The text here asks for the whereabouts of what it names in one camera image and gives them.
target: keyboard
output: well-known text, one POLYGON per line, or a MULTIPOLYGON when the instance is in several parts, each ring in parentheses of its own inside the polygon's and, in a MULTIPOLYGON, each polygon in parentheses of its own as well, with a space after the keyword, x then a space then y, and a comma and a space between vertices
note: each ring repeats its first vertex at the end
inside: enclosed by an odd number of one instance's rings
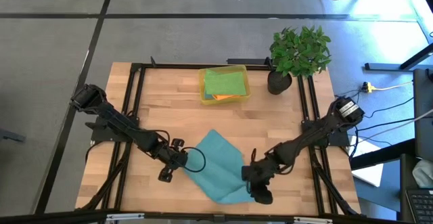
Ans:
POLYGON ((433 189, 406 191, 413 219, 419 224, 433 224, 433 189))

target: blue towel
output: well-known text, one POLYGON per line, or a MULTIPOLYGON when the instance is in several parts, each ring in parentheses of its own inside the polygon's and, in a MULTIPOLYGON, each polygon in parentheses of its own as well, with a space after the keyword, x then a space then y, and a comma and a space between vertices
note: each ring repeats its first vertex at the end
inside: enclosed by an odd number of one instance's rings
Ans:
MULTIPOLYGON (((238 149, 215 130, 211 130, 196 147, 206 156, 206 167, 199 173, 185 172, 211 200, 219 204, 254 201, 241 178, 244 161, 238 149)), ((190 150, 186 167, 191 170, 202 168, 202 155, 190 150)))

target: gray floor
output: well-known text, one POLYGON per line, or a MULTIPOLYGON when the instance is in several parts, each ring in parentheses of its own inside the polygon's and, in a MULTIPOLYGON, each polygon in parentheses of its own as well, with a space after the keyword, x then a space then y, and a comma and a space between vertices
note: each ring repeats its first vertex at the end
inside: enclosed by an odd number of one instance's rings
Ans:
MULTIPOLYGON (((97 13, 104 0, 0 0, 0 12, 97 13)), ((365 72, 365 62, 400 63, 428 43, 408 0, 112 0, 110 13, 277 13, 375 15, 372 21, 332 20, 106 20, 88 83, 104 87, 112 62, 225 63, 227 58, 269 55, 272 33, 286 26, 322 25, 331 37, 329 66, 335 93, 370 81, 387 87, 410 74, 365 72)), ((31 212, 66 103, 80 72, 95 20, 0 20, 0 127, 27 136, 26 143, 0 143, 0 216, 31 212)), ((360 105, 372 112, 410 98, 403 87, 371 95, 360 105)), ((412 104, 360 125, 413 116, 412 104)), ((48 205, 72 210, 81 182, 90 131, 78 114, 48 205)), ((372 135, 375 131, 366 132, 372 135)), ((413 137, 413 126, 380 135, 397 143, 413 137)), ((395 212, 361 201, 369 216, 395 219, 395 212)))

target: plant pot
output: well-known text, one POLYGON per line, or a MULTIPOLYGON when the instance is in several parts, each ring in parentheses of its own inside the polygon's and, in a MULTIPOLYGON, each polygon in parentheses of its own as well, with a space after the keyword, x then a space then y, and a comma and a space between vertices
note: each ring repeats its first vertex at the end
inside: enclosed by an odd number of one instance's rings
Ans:
POLYGON ((283 76, 281 72, 270 71, 268 74, 268 91, 273 95, 279 95, 292 84, 292 77, 290 74, 283 76))

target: wooden table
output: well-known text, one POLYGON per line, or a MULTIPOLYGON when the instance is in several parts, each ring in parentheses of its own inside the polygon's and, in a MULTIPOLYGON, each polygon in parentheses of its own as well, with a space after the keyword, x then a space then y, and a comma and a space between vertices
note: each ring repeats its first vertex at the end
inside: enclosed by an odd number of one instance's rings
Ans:
MULTIPOLYGON (((128 81, 130 63, 113 63, 106 87, 107 99, 120 111, 128 81)), ((164 129, 171 138, 185 140, 185 146, 196 146, 211 129, 218 131, 237 147, 249 164, 257 149, 257 158, 276 143, 293 139, 300 132, 302 107, 297 79, 281 95, 267 91, 267 71, 248 71, 252 91, 244 103, 203 106, 200 103, 198 71, 187 69, 148 68, 141 94, 138 115, 140 127, 164 129)), ((334 100, 327 72, 314 76, 317 101, 325 115, 334 100)), ((304 81, 312 116, 307 81, 304 81)), ((90 201, 107 177, 113 142, 93 148, 85 167, 76 207, 90 201)), ((347 155, 339 148, 328 147, 332 179, 344 199, 360 211, 355 184, 347 155)), ((277 175, 269 186, 274 196, 271 205, 243 203, 223 205, 210 200, 202 190, 179 169, 171 183, 158 180, 163 164, 152 160, 134 145, 131 151, 122 210, 149 212, 226 213, 239 215, 317 215, 313 179, 308 150, 301 151, 289 175, 277 175)), ((116 190, 114 183, 110 206, 116 190)), ((322 183, 325 209, 329 212, 327 192, 322 183)))

